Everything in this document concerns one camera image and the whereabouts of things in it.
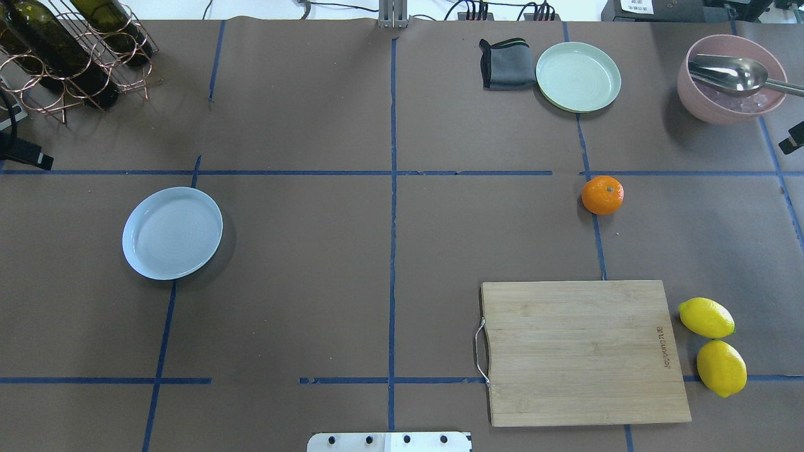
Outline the light blue plate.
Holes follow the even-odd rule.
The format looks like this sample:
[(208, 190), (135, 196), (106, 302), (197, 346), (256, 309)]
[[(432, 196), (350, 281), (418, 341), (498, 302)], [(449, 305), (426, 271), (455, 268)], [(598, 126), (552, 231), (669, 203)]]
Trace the light blue plate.
[(168, 281), (192, 274), (219, 248), (224, 221), (218, 204), (196, 188), (157, 191), (124, 224), (122, 251), (138, 274)]

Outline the orange fruit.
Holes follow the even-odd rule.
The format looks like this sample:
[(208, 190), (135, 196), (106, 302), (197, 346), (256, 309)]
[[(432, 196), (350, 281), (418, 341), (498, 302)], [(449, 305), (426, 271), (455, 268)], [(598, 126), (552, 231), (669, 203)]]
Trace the orange fruit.
[(583, 186), (580, 199), (592, 214), (610, 215), (624, 203), (625, 188), (617, 178), (609, 175), (595, 176)]

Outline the mint green plate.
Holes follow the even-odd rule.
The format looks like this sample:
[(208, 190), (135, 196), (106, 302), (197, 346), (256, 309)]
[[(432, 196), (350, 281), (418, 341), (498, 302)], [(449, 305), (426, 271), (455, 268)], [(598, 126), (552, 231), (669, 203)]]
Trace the mint green plate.
[(574, 114), (606, 108), (621, 91), (617, 64), (588, 43), (563, 42), (546, 49), (535, 64), (535, 77), (546, 100)]

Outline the metal scoop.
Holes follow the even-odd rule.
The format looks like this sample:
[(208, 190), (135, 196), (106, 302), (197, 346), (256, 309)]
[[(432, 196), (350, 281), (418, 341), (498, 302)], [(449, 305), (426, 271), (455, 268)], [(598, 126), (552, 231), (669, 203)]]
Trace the metal scoop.
[(687, 62), (687, 70), (692, 79), (735, 94), (770, 89), (803, 97), (802, 86), (770, 78), (766, 66), (753, 59), (696, 54)]

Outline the pink bowl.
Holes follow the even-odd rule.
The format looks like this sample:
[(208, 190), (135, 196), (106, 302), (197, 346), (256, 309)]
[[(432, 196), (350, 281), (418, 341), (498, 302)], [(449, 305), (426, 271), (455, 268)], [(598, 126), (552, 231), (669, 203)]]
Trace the pink bowl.
[(786, 69), (771, 51), (761, 44), (737, 35), (707, 35), (689, 47), (676, 77), (676, 92), (686, 111), (701, 121), (714, 125), (733, 125), (772, 111), (786, 94), (770, 89), (733, 92), (691, 77), (687, 63), (698, 54), (743, 57), (762, 63), (771, 79), (788, 81)]

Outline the dark green wine bottle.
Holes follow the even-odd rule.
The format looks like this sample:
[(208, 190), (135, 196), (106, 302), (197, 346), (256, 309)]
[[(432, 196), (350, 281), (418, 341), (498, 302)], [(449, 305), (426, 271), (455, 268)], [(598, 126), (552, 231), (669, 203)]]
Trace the dark green wine bottle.
[(6, 25), (49, 74), (63, 81), (72, 97), (106, 110), (117, 103), (119, 89), (110, 75), (73, 37), (51, 9), (38, 1), (2, 1)]

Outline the upper yellow lemon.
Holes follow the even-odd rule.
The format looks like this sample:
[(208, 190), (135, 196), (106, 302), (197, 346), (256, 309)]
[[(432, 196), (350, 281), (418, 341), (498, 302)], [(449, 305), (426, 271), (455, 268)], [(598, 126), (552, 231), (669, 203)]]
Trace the upper yellow lemon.
[(733, 334), (736, 324), (730, 311), (709, 298), (692, 298), (678, 306), (680, 321), (689, 331), (718, 340)]

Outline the yellow lemon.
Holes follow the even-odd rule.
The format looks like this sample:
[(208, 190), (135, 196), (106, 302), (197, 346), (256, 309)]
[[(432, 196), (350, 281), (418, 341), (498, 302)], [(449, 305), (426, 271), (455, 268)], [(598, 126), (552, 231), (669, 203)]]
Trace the yellow lemon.
[(747, 384), (747, 367), (740, 353), (722, 340), (700, 347), (696, 369), (703, 384), (716, 395), (728, 398)]
[(718, 340), (733, 334), (736, 324), (730, 311), (709, 298), (692, 298), (678, 306), (680, 321), (689, 331)]

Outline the lower yellow lemon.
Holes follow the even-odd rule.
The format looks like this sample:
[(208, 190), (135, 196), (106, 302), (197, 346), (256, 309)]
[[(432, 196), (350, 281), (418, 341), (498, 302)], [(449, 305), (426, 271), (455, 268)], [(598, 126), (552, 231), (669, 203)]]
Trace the lower yellow lemon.
[(722, 340), (700, 347), (696, 369), (703, 384), (716, 395), (728, 398), (747, 384), (747, 367), (740, 353)]

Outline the folded grey cloth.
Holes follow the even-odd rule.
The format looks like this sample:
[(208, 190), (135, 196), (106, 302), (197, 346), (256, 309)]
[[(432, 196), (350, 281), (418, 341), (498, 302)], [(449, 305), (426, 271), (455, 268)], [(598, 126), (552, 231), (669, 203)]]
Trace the folded grey cloth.
[(479, 48), (485, 90), (526, 90), (537, 85), (533, 52), (524, 38), (508, 38), (495, 44), (483, 38)]

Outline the wooden cutting board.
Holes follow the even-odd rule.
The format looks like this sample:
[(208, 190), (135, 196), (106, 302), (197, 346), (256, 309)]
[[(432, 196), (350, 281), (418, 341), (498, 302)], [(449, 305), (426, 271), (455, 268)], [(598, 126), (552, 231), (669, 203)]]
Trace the wooden cutting board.
[(663, 281), (485, 281), (495, 428), (692, 420)]

